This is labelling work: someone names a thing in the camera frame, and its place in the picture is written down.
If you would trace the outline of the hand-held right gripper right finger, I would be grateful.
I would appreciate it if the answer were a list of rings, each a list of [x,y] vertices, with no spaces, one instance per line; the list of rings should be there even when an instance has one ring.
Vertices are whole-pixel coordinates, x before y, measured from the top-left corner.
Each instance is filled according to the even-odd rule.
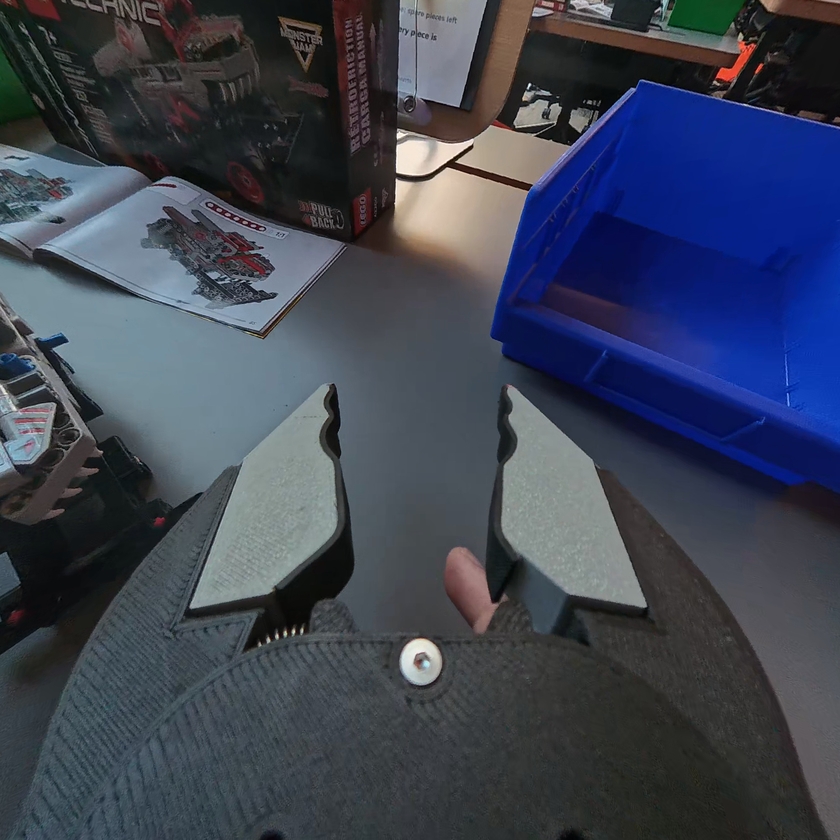
[[[592,459],[512,385],[498,398],[484,573],[534,632],[586,639],[576,610],[646,618],[647,602]]]

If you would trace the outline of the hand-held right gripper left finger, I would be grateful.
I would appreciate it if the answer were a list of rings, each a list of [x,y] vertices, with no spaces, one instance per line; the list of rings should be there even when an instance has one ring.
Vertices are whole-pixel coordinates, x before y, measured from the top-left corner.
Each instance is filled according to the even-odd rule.
[[[310,615],[353,572],[337,389],[323,384],[240,463],[186,612]]]

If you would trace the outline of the grey red lego truck model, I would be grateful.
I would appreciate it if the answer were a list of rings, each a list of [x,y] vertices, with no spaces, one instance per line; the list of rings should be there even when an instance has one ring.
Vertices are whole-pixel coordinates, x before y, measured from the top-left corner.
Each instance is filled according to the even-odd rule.
[[[119,436],[97,440],[101,407],[1,298],[1,653],[141,556],[185,506],[147,498],[152,473]]]

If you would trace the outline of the lego instruction booklet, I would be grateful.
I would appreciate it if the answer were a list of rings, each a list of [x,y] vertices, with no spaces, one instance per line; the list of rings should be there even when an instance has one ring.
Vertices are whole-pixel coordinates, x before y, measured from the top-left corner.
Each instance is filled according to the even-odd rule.
[[[173,176],[1,145],[1,246],[266,335],[344,251]]]

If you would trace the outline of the black lego set box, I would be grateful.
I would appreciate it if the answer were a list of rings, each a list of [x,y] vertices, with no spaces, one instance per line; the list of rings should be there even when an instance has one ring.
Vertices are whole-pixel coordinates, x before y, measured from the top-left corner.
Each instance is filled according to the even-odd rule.
[[[390,210],[398,1],[2,1],[56,142],[350,242]]]

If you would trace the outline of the person's right hand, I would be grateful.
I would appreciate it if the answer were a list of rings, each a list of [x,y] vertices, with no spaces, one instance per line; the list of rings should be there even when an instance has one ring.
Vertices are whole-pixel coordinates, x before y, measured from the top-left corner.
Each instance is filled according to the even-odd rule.
[[[488,594],[483,565],[467,548],[456,547],[446,553],[442,577],[446,597],[458,614],[474,634],[483,634],[499,606]]]

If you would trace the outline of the blue plastic bin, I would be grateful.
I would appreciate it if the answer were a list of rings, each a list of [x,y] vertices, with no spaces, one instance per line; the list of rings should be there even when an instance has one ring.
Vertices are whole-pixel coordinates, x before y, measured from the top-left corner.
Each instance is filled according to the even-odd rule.
[[[838,492],[838,127],[640,81],[528,192],[490,334]]]

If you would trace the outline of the silver monitor stand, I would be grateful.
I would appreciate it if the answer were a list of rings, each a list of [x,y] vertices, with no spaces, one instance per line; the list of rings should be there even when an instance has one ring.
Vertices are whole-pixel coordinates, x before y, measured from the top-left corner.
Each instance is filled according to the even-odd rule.
[[[432,121],[431,104],[415,96],[398,97],[395,158],[398,180],[427,180],[473,148],[473,138],[456,142],[438,137],[438,130]]]

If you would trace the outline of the wooden desk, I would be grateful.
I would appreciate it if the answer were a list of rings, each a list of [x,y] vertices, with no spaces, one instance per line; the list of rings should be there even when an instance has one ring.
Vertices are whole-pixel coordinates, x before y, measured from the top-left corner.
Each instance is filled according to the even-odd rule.
[[[717,68],[732,67],[739,56],[739,42],[737,37],[729,34],[715,35],[670,26],[638,31],[613,26],[592,17],[561,12],[532,17],[529,33],[574,38]]]

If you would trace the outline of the green plastic bin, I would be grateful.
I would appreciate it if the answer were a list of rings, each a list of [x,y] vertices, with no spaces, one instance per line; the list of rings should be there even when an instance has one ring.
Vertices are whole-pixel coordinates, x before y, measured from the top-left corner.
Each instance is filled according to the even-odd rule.
[[[674,1],[668,28],[725,35],[746,1]]]
[[[36,106],[1,50],[1,125],[38,116]]]

